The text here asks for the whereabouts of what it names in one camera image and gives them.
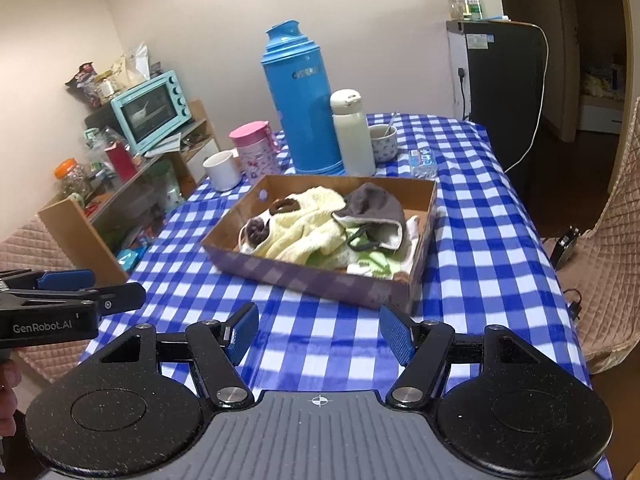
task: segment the ceramic bowl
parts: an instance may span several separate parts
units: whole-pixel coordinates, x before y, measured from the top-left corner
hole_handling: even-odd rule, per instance
[[[376,163],[389,162],[398,154],[398,130],[392,126],[389,128],[389,133],[385,135],[387,126],[388,124],[374,124],[369,127],[373,160]]]

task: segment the quilted chair cover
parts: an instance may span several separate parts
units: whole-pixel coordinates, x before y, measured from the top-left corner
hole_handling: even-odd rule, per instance
[[[592,230],[558,270],[582,295],[578,338],[592,374],[621,363],[640,340],[640,98],[620,174]]]
[[[53,239],[39,216],[0,241],[0,269],[73,269],[66,254]],[[47,381],[53,382],[78,364],[88,341],[57,343],[17,349],[18,355]]]

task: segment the power cord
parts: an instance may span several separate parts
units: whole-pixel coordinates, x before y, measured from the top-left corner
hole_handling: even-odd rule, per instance
[[[580,311],[582,310],[582,294],[577,288],[568,288],[567,290],[562,291],[562,295],[564,296],[568,292],[575,292],[578,295],[577,300],[573,300],[567,310],[569,311],[569,315],[571,316],[571,321],[575,321],[580,317]]]
[[[545,97],[546,67],[548,66],[548,63],[549,63],[549,42],[546,40],[546,34],[544,30],[542,30],[537,25],[532,24],[531,26],[539,29],[540,32],[542,32],[542,37],[545,38],[545,45],[546,45],[545,71],[542,75],[542,94],[540,94],[540,110],[538,111],[538,120],[536,121],[536,129],[533,130],[533,136],[531,137],[531,144],[527,148],[527,151],[523,153],[523,155],[518,159],[516,163],[511,164],[506,170],[504,170],[505,173],[508,173],[513,168],[515,168],[518,164],[520,164],[533,148],[533,142],[534,140],[536,140],[536,134],[538,133],[538,127],[540,126],[540,117],[542,115],[542,103]]]
[[[458,78],[460,79],[460,93],[462,94],[462,120],[466,121],[466,98],[465,98],[465,85],[463,81],[465,80],[465,69],[462,67],[458,67]]]

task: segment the red bottle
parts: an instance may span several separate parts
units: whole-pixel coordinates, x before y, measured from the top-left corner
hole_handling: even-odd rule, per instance
[[[105,149],[104,152],[109,157],[109,160],[113,164],[113,169],[121,181],[126,182],[137,173],[136,167],[121,141],[114,142],[110,147]]]

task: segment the finger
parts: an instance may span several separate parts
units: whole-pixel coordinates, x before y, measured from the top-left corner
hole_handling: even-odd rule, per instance
[[[2,386],[5,388],[15,388],[22,380],[22,375],[18,365],[9,359],[0,365],[2,370]]]
[[[13,390],[0,391],[0,418],[12,418],[18,407],[18,399]]]
[[[14,436],[15,420],[11,418],[0,418],[0,436]]]

